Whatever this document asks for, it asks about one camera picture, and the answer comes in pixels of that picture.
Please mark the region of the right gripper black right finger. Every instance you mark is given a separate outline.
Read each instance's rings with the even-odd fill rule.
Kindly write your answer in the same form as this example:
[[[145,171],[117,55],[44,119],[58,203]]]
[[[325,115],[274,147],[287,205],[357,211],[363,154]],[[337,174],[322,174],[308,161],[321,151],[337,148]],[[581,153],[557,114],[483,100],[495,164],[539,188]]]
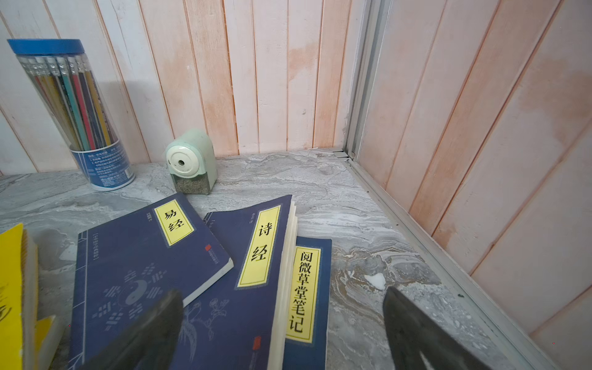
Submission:
[[[388,345],[397,369],[488,369],[396,287],[382,304]]]

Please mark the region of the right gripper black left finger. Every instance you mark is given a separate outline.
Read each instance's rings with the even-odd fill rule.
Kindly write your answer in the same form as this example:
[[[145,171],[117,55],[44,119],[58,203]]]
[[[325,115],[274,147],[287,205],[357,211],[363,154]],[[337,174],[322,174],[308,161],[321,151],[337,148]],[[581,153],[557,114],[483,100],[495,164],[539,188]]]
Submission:
[[[182,322],[182,294],[171,290],[82,368],[168,369]]]

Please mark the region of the yellow cartoon book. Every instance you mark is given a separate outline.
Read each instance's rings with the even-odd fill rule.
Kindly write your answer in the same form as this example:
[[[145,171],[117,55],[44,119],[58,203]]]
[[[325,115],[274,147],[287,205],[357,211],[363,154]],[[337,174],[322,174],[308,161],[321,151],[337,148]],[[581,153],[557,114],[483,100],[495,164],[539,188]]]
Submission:
[[[63,324],[56,315],[37,321],[35,324],[35,369],[49,369],[63,333]]]
[[[1,234],[1,368],[36,369],[38,248],[23,224]]]

